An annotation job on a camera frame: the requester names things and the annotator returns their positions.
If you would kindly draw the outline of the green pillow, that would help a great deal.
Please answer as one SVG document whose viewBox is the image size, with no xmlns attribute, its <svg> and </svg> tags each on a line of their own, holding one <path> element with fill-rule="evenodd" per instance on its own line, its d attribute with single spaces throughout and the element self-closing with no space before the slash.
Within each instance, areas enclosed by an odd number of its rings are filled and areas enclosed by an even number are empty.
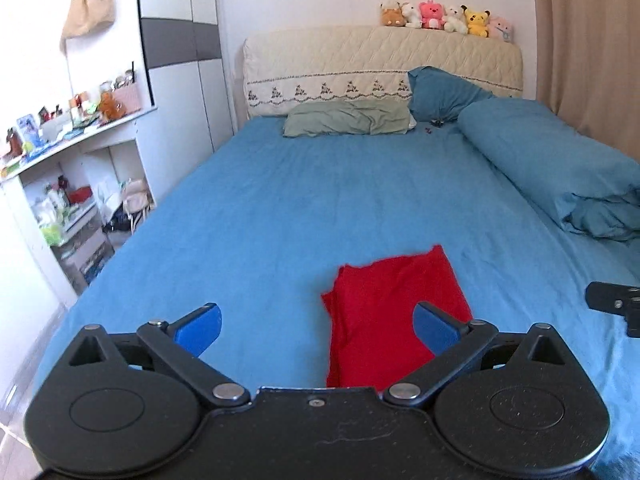
<svg viewBox="0 0 640 480">
<path fill-rule="evenodd" d="M 283 135 L 405 134 L 416 126 L 408 104 L 395 99 L 338 100 L 299 104 L 285 119 Z"/>
</svg>

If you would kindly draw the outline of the blue bed sheet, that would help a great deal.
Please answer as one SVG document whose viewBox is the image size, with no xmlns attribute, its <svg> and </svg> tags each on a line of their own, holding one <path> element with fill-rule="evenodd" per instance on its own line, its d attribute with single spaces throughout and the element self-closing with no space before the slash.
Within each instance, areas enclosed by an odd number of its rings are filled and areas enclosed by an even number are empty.
<svg viewBox="0 0 640 480">
<path fill-rule="evenodd" d="M 224 326 L 207 363 L 250 390 L 320 387 L 338 269 L 438 245 L 476 316 L 558 330 L 610 412 L 599 476 L 638 476 L 639 344 L 584 300 L 593 281 L 638 283 L 637 242 L 563 231 L 454 125 L 301 139 L 282 126 L 248 122 L 162 200 L 67 313 L 38 380 L 82 326 L 129 333 L 213 302 Z"/>
</svg>

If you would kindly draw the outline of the dark blue pillow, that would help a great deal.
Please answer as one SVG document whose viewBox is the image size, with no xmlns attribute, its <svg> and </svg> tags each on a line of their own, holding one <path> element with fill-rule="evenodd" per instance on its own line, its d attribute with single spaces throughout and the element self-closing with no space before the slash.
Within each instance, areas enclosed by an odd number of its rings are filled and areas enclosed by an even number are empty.
<svg viewBox="0 0 640 480">
<path fill-rule="evenodd" d="M 418 122 L 455 122 L 465 107 L 494 95 L 433 66 L 410 70 L 410 113 Z"/>
</svg>

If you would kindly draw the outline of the brown bear plush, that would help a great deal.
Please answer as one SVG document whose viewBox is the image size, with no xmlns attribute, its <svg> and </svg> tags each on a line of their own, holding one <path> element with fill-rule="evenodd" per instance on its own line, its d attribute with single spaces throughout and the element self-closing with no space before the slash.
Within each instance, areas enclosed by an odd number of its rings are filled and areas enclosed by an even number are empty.
<svg viewBox="0 0 640 480">
<path fill-rule="evenodd" d="M 385 1 L 380 5 L 381 25 L 386 27 L 405 27 L 407 20 L 398 1 Z"/>
</svg>

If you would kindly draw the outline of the pink plush toy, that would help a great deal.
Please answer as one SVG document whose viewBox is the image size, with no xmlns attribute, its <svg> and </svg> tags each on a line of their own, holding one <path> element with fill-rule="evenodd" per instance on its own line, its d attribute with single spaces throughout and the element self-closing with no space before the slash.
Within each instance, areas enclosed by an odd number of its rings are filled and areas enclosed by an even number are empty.
<svg viewBox="0 0 640 480">
<path fill-rule="evenodd" d="M 444 8 L 434 0 L 427 0 L 419 3 L 422 27 L 426 29 L 444 28 Z"/>
</svg>

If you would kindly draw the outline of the orange plush on shelf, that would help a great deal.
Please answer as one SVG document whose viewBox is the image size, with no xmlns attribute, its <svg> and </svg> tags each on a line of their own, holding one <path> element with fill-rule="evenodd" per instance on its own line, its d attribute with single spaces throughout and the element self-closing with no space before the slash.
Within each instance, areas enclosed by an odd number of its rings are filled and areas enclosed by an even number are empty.
<svg viewBox="0 0 640 480">
<path fill-rule="evenodd" d="M 105 91 L 101 94 L 98 110 L 102 125 L 119 120 L 127 114 L 126 106 L 114 97 L 114 91 Z"/>
</svg>

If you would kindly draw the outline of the white plush toy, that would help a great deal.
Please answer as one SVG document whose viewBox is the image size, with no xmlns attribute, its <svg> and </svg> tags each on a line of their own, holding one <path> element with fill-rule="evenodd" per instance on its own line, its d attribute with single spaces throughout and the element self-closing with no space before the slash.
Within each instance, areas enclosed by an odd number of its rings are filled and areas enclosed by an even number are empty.
<svg viewBox="0 0 640 480">
<path fill-rule="evenodd" d="M 400 6 L 400 10 L 407 28 L 420 29 L 422 27 L 421 13 L 413 3 L 404 2 Z"/>
</svg>

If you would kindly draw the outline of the cream quilted headboard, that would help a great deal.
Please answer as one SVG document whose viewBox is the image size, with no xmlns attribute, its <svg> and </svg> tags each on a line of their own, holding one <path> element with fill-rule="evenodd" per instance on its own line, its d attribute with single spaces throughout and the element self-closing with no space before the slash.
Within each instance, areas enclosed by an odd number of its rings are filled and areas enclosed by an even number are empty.
<svg viewBox="0 0 640 480">
<path fill-rule="evenodd" d="M 384 26 L 323 26 L 265 32 L 243 46 L 249 118 L 285 116 L 306 102 L 411 96 L 408 73 L 433 66 L 496 96 L 523 95 L 514 44 L 457 32 Z"/>
</svg>

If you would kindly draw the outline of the pink storage box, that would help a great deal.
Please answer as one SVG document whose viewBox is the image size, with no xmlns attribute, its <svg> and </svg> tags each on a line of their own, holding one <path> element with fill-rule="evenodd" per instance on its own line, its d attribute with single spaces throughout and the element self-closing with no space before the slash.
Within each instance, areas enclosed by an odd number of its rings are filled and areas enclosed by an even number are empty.
<svg viewBox="0 0 640 480">
<path fill-rule="evenodd" d="M 114 99 L 122 104 L 125 114 L 130 115 L 142 110 L 142 99 L 139 84 L 126 84 L 113 91 Z"/>
</svg>

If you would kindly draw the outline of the beige hanging handbag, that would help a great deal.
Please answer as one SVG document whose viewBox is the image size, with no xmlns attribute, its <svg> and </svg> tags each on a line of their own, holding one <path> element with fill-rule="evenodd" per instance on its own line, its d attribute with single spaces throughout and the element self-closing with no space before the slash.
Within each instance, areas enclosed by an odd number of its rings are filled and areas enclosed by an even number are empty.
<svg viewBox="0 0 640 480">
<path fill-rule="evenodd" d="M 116 0 L 70 0 L 61 39 L 74 39 L 111 27 L 116 20 Z"/>
</svg>

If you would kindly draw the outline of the white bear plush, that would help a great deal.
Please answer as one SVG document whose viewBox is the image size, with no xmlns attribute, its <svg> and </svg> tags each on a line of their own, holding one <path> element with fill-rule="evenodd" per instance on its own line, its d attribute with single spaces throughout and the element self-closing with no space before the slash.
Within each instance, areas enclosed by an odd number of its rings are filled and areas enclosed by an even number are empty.
<svg viewBox="0 0 640 480">
<path fill-rule="evenodd" d="M 467 35 L 469 33 L 464 11 L 461 6 L 446 6 L 444 16 L 442 17 L 442 28 L 445 29 L 446 32 L 456 32 L 461 35 Z"/>
</svg>

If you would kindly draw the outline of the yellow pikachu plush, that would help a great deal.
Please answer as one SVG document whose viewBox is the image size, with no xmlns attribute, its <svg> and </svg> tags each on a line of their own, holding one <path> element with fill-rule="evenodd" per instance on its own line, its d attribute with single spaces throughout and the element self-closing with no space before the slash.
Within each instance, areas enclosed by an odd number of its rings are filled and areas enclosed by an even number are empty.
<svg viewBox="0 0 640 480">
<path fill-rule="evenodd" d="M 465 18 L 466 28 L 468 29 L 468 34 L 488 38 L 489 37 L 489 21 L 490 21 L 490 12 L 482 11 L 476 12 L 474 10 L 469 9 L 467 6 L 462 6 L 463 15 Z"/>
</svg>

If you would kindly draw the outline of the blue rolled duvet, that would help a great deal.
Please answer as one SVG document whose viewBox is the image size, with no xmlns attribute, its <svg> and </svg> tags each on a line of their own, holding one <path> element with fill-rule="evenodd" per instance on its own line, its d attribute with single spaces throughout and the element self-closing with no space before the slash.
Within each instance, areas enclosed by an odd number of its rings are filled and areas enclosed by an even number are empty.
<svg viewBox="0 0 640 480">
<path fill-rule="evenodd" d="M 495 98 L 458 116 L 469 141 L 566 232 L 639 236 L 639 163 L 578 133 L 537 101 Z"/>
</svg>

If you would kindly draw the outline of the light pink plush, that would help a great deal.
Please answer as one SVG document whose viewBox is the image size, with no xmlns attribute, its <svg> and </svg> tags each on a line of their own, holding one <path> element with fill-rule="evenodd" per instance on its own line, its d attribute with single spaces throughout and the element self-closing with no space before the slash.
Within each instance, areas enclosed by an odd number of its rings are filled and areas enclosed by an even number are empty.
<svg viewBox="0 0 640 480">
<path fill-rule="evenodd" d="M 512 44 L 513 42 L 513 26 L 501 16 L 492 16 L 488 23 L 489 38 L 497 39 Z"/>
</svg>

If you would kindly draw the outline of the red small garment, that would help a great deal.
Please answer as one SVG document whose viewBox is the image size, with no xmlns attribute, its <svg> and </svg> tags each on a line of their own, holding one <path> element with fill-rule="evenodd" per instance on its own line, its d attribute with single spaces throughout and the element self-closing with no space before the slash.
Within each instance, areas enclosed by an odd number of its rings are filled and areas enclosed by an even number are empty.
<svg viewBox="0 0 640 480">
<path fill-rule="evenodd" d="M 331 318 L 329 388 L 383 391 L 434 359 L 413 329 L 413 311 L 426 301 L 456 320 L 472 311 L 442 249 L 340 267 L 322 295 Z"/>
</svg>

